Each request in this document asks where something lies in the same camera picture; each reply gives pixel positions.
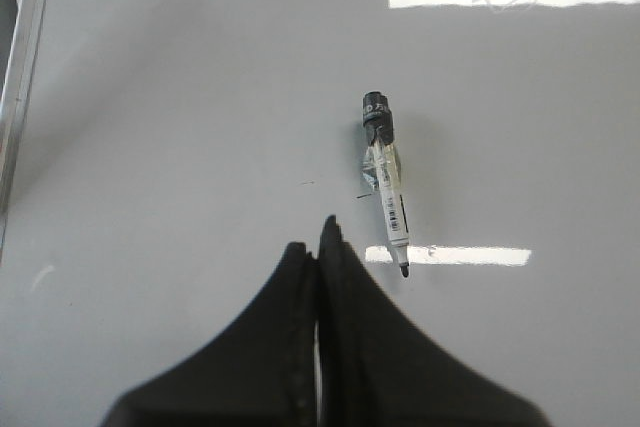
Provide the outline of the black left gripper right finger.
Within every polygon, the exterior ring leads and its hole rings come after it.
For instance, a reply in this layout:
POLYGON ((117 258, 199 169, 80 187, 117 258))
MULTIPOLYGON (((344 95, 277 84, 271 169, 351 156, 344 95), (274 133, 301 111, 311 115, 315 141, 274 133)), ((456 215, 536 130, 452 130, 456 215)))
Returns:
POLYGON ((417 328, 367 272, 335 216, 323 226, 318 263, 322 425, 548 425, 534 403, 417 328))

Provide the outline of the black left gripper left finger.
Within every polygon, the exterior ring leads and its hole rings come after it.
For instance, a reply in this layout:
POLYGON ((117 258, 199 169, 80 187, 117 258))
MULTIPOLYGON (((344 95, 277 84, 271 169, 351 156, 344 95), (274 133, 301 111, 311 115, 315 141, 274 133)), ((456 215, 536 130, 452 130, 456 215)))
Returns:
POLYGON ((318 266, 292 242, 215 339, 123 394, 105 426, 314 426, 318 266))

